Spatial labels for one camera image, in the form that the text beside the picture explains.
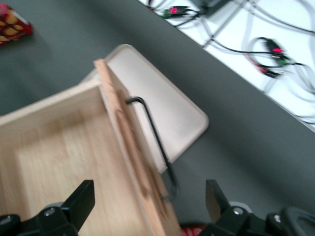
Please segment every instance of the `black clamp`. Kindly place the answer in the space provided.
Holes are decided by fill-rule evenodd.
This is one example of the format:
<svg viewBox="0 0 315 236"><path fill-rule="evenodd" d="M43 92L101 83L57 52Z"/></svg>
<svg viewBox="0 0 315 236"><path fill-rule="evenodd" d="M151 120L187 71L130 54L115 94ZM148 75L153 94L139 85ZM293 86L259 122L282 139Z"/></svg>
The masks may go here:
<svg viewBox="0 0 315 236"><path fill-rule="evenodd" d="M315 216L296 207L270 213L266 220L231 206L215 180L206 181L206 206L212 223L199 236L314 236Z"/></svg>
<svg viewBox="0 0 315 236"><path fill-rule="evenodd" d="M15 214L0 216L0 236L78 236L94 205L94 182L85 180L60 207L47 207L24 222Z"/></svg>

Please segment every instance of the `wooden drawer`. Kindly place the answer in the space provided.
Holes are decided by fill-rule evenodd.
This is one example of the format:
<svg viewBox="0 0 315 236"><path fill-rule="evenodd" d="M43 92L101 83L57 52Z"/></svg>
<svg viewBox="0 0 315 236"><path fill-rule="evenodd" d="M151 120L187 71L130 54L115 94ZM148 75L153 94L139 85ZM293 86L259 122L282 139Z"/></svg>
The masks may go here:
<svg viewBox="0 0 315 236"><path fill-rule="evenodd" d="M180 228L128 91L102 59L90 81L0 118L0 215L26 220L93 179L81 236L176 236Z"/></svg>

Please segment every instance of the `black electronic device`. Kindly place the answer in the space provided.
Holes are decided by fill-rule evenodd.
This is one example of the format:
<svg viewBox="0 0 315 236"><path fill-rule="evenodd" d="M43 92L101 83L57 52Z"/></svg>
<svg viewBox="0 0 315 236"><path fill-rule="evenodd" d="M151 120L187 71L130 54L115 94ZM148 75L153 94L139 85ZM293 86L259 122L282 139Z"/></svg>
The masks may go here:
<svg viewBox="0 0 315 236"><path fill-rule="evenodd" d="M191 0L206 17L212 16L221 7L226 5L230 0Z"/></svg>
<svg viewBox="0 0 315 236"><path fill-rule="evenodd" d="M270 213L266 220L231 206L215 180L206 182L206 206L212 223L199 236L314 236L315 216L296 207Z"/></svg>

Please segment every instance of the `white surface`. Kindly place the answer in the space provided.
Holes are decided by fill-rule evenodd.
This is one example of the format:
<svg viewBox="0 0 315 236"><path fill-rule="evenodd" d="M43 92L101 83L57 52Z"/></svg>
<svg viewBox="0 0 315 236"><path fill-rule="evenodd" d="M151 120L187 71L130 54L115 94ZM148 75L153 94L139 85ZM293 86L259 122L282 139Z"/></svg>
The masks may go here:
<svg viewBox="0 0 315 236"><path fill-rule="evenodd" d="M139 1L143 4L147 3L146 0ZM224 20L237 8L237 3L242 1L243 0L232 0L210 18L203 19L212 33L214 33ZM156 6L160 2L161 0L154 0L153 6ZM305 29L315 30L315 0L256 0L256 2L257 5L265 11L287 23ZM302 3L307 3L309 6L305 8ZM187 5L190 6L191 9L197 10L189 0L168 0L159 8L167 9L176 5ZM315 70L315 35L311 36L310 34L285 27L272 20L262 20L258 16L263 15L259 13L258 10L255 10L255 16L249 14L248 9L250 7L251 5L247 2L245 7L216 37L216 40L229 48L246 51L248 42L254 38L272 38L285 49L290 58L293 58L296 62L310 66L313 71ZM168 22L176 25L186 19L189 19L189 16L168 20ZM209 39L202 24L202 18L198 18L197 20L178 27L178 29L201 45ZM246 32L249 32L249 35L244 38ZM253 51L265 51L265 49L259 45L260 43L257 43ZM243 54L227 51L218 47L215 43L205 47L205 50L261 91L266 90L266 85L269 82L275 82L274 86L272 86L270 90L267 90L266 93L289 113L298 116L315 114L315 96L301 89L301 85L297 82L298 76L293 66L288 66L288 72L281 76L280 79L275 80L260 73ZM272 65L270 59L262 58L259 60L262 63L265 62L266 64ZM308 121L315 122L315 116L308 119ZM306 124L306 126L313 131L315 130L315 125L312 127Z"/></svg>
<svg viewBox="0 0 315 236"><path fill-rule="evenodd" d="M132 46L117 47L106 61L130 94L146 101L166 154L174 162L206 130L209 124L206 114ZM98 77L93 70L84 80ZM135 104L135 109L154 161L162 172L164 160L143 107Z"/></svg>

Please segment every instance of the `snack bag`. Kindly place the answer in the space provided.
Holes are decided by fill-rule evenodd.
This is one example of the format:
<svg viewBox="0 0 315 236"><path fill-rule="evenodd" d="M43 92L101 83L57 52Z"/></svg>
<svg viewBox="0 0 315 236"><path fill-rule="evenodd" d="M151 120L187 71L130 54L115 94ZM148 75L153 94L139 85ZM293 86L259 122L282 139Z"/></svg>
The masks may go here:
<svg viewBox="0 0 315 236"><path fill-rule="evenodd" d="M31 24L5 3L0 4L0 46L32 33Z"/></svg>

